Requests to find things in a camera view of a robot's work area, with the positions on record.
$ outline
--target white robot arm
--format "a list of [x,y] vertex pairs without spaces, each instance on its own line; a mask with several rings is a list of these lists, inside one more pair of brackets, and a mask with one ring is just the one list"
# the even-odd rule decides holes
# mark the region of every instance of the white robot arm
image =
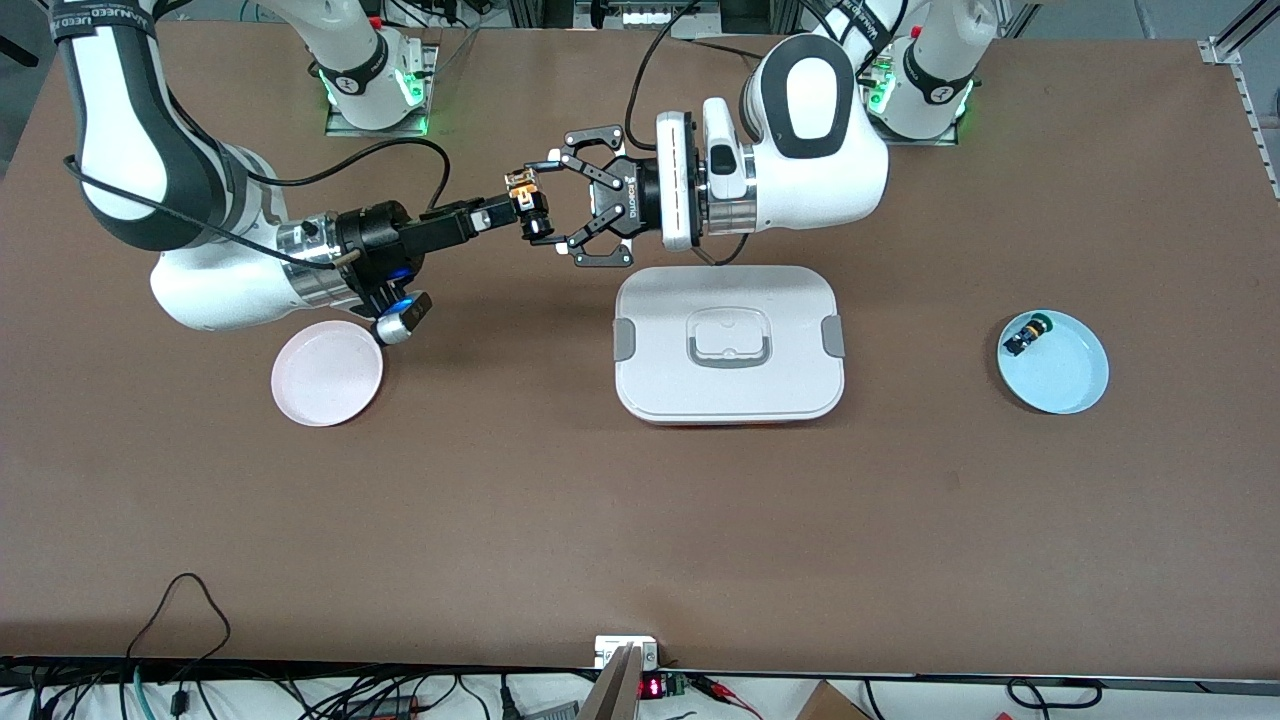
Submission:
[[[902,19],[925,5],[919,36],[893,41]],[[722,97],[703,104],[701,151],[694,143],[692,115],[684,111],[658,115],[652,160],[626,158],[614,128],[568,133],[566,147],[538,169],[553,169],[566,158],[580,163],[568,138],[607,129],[605,137],[620,137],[611,143],[618,159],[603,170],[632,170],[614,172],[609,182],[593,178],[591,186],[595,232],[608,228],[623,237],[622,250],[585,255],[581,242],[594,232],[580,236],[577,245],[564,238],[561,249],[579,265],[630,265],[630,238],[640,232],[637,225],[660,229],[663,245],[681,251],[696,247],[704,234],[822,228],[874,210],[888,179],[888,150],[864,101],[891,132],[906,138],[941,135],[995,37],[996,14],[989,0],[837,0],[824,20],[833,36],[819,27],[787,37],[748,78],[739,115],[750,142],[739,140]],[[892,61],[879,72],[882,87],[863,91],[863,72],[883,53]],[[631,196],[648,200],[639,204],[639,222],[614,210],[625,206],[626,197],[613,199],[611,183],[637,186]],[[654,205],[657,214],[643,211]]]
[[[79,123],[78,160],[68,159],[68,169],[102,227],[160,252],[152,292],[178,322],[221,331],[337,306],[371,320],[380,340],[398,342],[430,306],[404,288],[425,252],[515,222],[526,223],[527,237],[550,232],[539,224],[545,213],[538,208],[516,211],[515,186],[416,219],[384,202],[288,222],[265,160],[180,119],[160,63],[155,4],[58,0],[50,28]],[[408,72],[419,41],[375,31],[357,0],[264,4],[303,37],[353,126],[392,126],[421,102],[422,94],[412,92],[421,78]],[[516,184],[540,197],[536,184]]]

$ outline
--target black strap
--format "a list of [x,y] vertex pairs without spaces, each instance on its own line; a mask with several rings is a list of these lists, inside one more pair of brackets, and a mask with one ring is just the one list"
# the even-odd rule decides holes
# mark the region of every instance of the black strap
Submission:
[[156,36],[155,19],[136,1],[65,3],[64,0],[54,0],[49,8],[49,33],[54,37],[55,44],[68,37],[93,35],[97,28],[106,26],[132,27],[151,37]]
[[906,46],[906,54],[902,55],[902,68],[906,70],[906,79],[911,85],[920,88],[920,94],[924,95],[924,101],[929,105],[946,105],[952,97],[964,91],[965,86],[969,85],[969,79],[973,77],[973,72],[964,76],[960,79],[945,81],[936,78],[915,61],[915,44]]
[[863,37],[870,44],[873,58],[879,55],[893,41],[888,36],[888,28],[884,27],[884,23],[879,22],[879,17],[876,13],[867,9],[864,0],[859,0],[858,4],[854,4],[852,0],[841,0],[836,6],[849,18],[845,32],[840,35],[841,45],[845,44],[845,38],[849,37],[850,31],[854,28],[858,28],[858,32],[863,33]]
[[338,92],[343,95],[364,95],[369,81],[383,74],[390,50],[387,47],[387,38],[383,37],[383,33],[379,32],[375,35],[378,37],[378,47],[374,49],[372,56],[349,70],[334,70],[316,63],[316,67],[324,73],[325,79]]

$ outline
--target blue led light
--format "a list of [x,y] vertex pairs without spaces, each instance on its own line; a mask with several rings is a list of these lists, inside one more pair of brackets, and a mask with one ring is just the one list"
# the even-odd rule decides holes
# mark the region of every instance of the blue led light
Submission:
[[387,313],[383,313],[383,314],[384,315],[393,315],[396,313],[399,313],[399,311],[404,310],[406,307],[408,307],[412,304],[413,304],[413,299],[412,297],[402,297],[402,299],[399,299],[396,302],[396,305],[392,305],[390,307],[388,307]]

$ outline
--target table surface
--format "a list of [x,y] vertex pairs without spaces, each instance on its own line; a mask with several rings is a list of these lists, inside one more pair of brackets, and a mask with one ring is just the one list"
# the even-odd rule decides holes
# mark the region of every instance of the table surface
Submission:
[[[447,197],[617,122],[649,37],[481,33],[435,100]],[[161,41],[189,110],[285,177],[367,142],[320,136],[287,27]],[[636,117],[736,97],[746,74],[668,42]],[[1231,77],[1151,41],[997,42],[980,74],[963,145],[893,147],[870,218],[742,256],[836,291],[847,384],[822,420],[634,419],[611,357],[627,273],[507,228],[428,259],[426,332],[388,350],[364,415],[311,429],[269,374],[333,314],[170,320],[154,256],[100,229],[59,165],[55,69],[0,187],[0,652],[120,653],[195,570],[234,624],[225,656],[581,665],[596,633],[636,632],[685,667],[1280,676],[1280,243]],[[419,206],[436,173],[406,149],[287,197]],[[559,227],[585,219],[584,183],[550,193]],[[691,261],[655,237],[637,256]],[[996,333],[1042,306],[1106,343],[1111,387],[1082,415],[1032,413],[996,377]],[[218,633],[187,587],[141,652]]]

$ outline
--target plug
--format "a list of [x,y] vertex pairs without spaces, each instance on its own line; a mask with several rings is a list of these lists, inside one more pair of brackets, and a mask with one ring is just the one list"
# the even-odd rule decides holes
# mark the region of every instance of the plug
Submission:
[[191,696],[187,691],[177,691],[173,697],[169,698],[169,715],[174,717],[180,717],[187,708],[191,706]]

